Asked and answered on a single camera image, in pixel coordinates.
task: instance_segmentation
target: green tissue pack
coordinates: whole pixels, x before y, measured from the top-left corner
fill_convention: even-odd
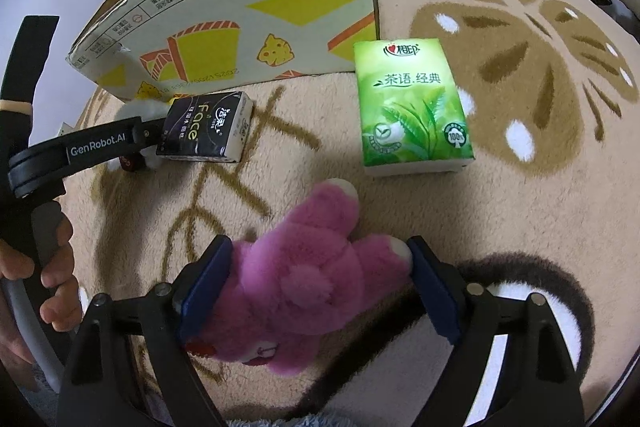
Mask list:
[[[368,174],[460,171],[474,160],[438,39],[357,42],[354,55]]]

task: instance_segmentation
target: fluffy carpet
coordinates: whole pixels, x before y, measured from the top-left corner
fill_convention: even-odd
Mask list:
[[[140,295],[214,234],[255,237],[313,183],[345,178],[362,202],[356,236],[421,234],[468,279],[553,296],[590,415],[640,344],[638,44],[589,0],[380,0],[380,19],[384,39],[442,40],[475,163],[460,174],[367,177],[353,74],[246,86],[255,111],[242,163],[168,162],[134,174],[98,166],[68,179],[81,284],[90,295]],[[119,105],[98,90],[79,125],[110,121]],[[402,427],[449,349],[407,289],[327,336],[297,378],[194,363],[228,419],[325,408]],[[153,386],[142,346],[138,356]],[[476,419],[488,399],[477,400]]]

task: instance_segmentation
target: pink plush toy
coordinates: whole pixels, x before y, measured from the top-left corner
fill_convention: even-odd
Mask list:
[[[276,229],[238,241],[229,277],[206,325],[186,347],[225,362],[268,364],[296,375],[320,336],[410,282],[409,247],[389,235],[351,243],[358,194],[349,182],[316,185]]]

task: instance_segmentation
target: human hand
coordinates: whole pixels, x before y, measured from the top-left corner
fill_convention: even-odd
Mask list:
[[[64,217],[57,231],[58,251],[42,270],[42,285],[57,287],[55,295],[40,307],[42,320],[56,331],[68,331],[82,320],[78,298],[78,280],[73,276],[74,251],[69,244],[73,227]],[[33,261],[15,251],[0,239],[0,279],[25,279],[33,274]],[[34,362],[33,355],[20,335],[9,308],[0,292],[0,359],[16,382],[25,378],[24,371]]]

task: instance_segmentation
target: white plush toy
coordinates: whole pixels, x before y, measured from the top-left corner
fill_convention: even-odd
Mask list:
[[[166,117],[169,113],[170,104],[166,102],[159,102],[158,100],[131,100],[124,104],[116,113],[114,120],[126,120],[134,116],[139,116],[142,121],[157,120],[158,118]],[[156,146],[147,147],[140,151],[145,158],[146,166],[150,169],[158,169],[163,158],[156,155]],[[114,158],[109,160],[107,168],[110,171],[115,171],[120,168],[120,160]]]

